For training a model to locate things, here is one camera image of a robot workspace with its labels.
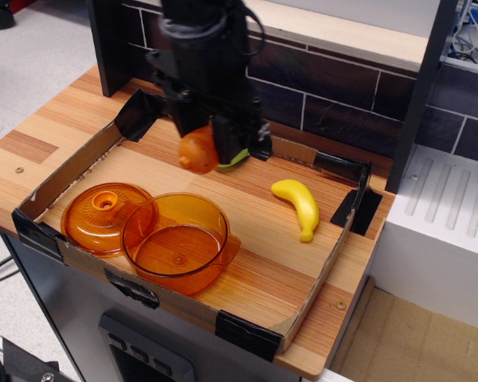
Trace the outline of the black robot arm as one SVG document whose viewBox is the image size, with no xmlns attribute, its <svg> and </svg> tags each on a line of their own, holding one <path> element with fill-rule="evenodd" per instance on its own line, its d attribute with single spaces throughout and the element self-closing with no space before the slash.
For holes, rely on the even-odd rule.
<svg viewBox="0 0 478 382">
<path fill-rule="evenodd" d="M 242 152 L 267 160 L 272 153 L 262 98 L 246 75 L 252 50 L 242 1 L 164 1 L 159 28 L 168 50 L 154 49 L 147 61 L 155 71 L 180 136 L 206 125 L 213 132 L 220 164 Z"/>
</svg>

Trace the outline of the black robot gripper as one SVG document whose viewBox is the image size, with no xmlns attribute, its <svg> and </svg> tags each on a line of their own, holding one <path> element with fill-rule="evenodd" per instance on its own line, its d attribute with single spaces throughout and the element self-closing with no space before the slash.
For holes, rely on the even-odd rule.
<svg viewBox="0 0 478 382">
<path fill-rule="evenodd" d="M 180 137 L 211 125 L 220 164 L 230 163 L 246 143 L 269 137 L 260 93 L 246 76 L 258 53 L 247 37 L 213 37 L 174 39 L 169 49 L 146 54 Z"/>
</svg>

